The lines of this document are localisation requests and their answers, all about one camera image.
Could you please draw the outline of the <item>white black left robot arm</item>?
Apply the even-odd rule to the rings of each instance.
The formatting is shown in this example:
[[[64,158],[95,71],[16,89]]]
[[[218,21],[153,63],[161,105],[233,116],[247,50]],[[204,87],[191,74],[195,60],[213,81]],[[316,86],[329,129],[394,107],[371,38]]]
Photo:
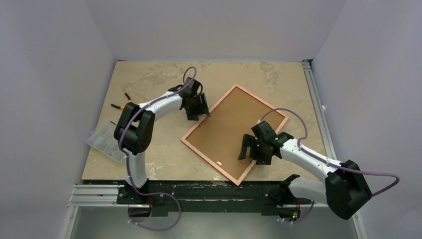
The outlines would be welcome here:
[[[210,115],[202,84],[188,77],[182,85],[146,103],[128,103],[114,130],[119,149],[126,156],[127,183],[132,186],[129,197],[144,203],[151,193],[145,170],[145,151],[151,143],[154,124],[167,114],[184,109],[188,120],[198,121]]]

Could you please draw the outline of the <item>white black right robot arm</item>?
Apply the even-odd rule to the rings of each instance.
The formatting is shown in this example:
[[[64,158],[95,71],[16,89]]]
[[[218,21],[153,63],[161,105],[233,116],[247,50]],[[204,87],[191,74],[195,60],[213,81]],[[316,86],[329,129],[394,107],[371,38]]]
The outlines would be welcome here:
[[[250,156],[257,164],[269,165],[272,157],[276,156],[317,178],[309,180],[293,174],[283,180],[278,189],[268,193],[278,205],[309,199],[327,205],[339,218],[348,220],[372,198],[372,192],[355,162],[324,158],[301,146],[292,135],[275,133],[266,121],[252,127],[252,132],[252,135],[243,135],[239,160]]]

